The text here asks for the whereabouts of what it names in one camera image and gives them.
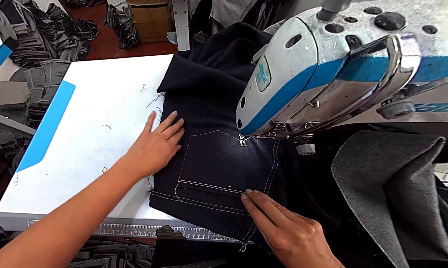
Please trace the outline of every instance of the white table top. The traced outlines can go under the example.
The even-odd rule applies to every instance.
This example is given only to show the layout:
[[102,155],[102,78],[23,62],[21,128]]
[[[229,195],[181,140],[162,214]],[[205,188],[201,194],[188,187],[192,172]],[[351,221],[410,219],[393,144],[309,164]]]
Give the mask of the white table top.
[[[24,230],[88,186],[126,153],[153,110],[156,127],[164,102],[156,89],[172,57],[72,63],[2,197],[0,226]],[[195,227],[149,207],[152,183],[140,180],[104,222]]]

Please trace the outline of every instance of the hand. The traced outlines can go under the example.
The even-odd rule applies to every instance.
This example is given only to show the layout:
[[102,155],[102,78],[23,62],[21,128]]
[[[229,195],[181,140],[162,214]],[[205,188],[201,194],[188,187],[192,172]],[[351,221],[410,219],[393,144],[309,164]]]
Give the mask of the hand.
[[183,119],[171,125],[177,116],[177,111],[172,112],[151,132],[156,117],[156,112],[151,112],[143,132],[128,152],[118,160],[117,166],[136,180],[155,174],[164,168],[181,148],[178,142],[185,133],[185,129],[182,128]]
[[274,254],[287,268],[343,268],[315,220],[300,216],[249,189],[241,199]]

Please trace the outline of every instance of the gray felt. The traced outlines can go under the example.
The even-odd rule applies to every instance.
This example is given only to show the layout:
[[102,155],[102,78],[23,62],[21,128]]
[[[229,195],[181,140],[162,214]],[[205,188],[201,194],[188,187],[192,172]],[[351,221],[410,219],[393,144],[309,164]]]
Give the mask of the gray felt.
[[448,260],[432,161],[439,136],[359,131],[338,151],[332,173],[346,202],[397,268],[406,259]]

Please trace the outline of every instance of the sewing machine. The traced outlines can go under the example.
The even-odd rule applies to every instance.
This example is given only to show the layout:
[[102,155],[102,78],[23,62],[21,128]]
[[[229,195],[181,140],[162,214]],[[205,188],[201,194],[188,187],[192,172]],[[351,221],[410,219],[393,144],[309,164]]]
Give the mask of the sewing machine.
[[448,122],[448,0],[324,0],[266,32],[236,109],[241,134],[311,137],[355,122]]

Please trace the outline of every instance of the left hand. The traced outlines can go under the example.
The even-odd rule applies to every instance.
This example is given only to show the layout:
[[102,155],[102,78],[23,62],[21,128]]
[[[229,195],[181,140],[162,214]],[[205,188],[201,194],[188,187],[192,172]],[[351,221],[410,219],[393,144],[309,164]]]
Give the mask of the left hand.
[[136,180],[155,174],[164,168],[181,148],[178,142],[185,133],[185,129],[182,128],[183,119],[171,125],[177,116],[177,111],[172,112],[154,131],[151,131],[156,117],[156,112],[151,112],[143,132],[128,152],[118,160],[117,166]]

